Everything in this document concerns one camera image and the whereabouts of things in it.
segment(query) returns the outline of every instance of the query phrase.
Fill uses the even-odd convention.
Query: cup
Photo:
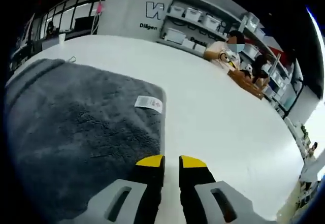
[[[59,44],[63,45],[65,39],[66,39],[66,34],[60,34],[59,35]]]

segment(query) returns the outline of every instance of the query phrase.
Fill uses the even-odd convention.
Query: white tag
[[[151,96],[138,96],[134,106],[153,109],[160,114],[163,112],[163,103],[161,100]]]

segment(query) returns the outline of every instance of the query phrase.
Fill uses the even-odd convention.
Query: wooden tray
[[[255,88],[253,85],[248,84],[233,71],[229,70],[228,76],[231,77],[242,89],[246,90],[253,96],[259,98],[260,100],[264,98],[264,94],[260,89]]]

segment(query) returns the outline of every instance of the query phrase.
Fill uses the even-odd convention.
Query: gray towel
[[[134,107],[161,88],[64,60],[39,60],[7,86],[8,147],[48,222],[74,218],[134,164],[163,149],[164,113]]]

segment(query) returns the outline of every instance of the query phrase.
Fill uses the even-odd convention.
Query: white table
[[[167,96],[165,184],[156,223],[185,223],[178,156],[205,161],[274,220],[300,175],[303,160],[287,126],[269,103],[240,88],[226,70],[168,46],[115,36],[83,36],[35,55],[120,73],[162,87]]]

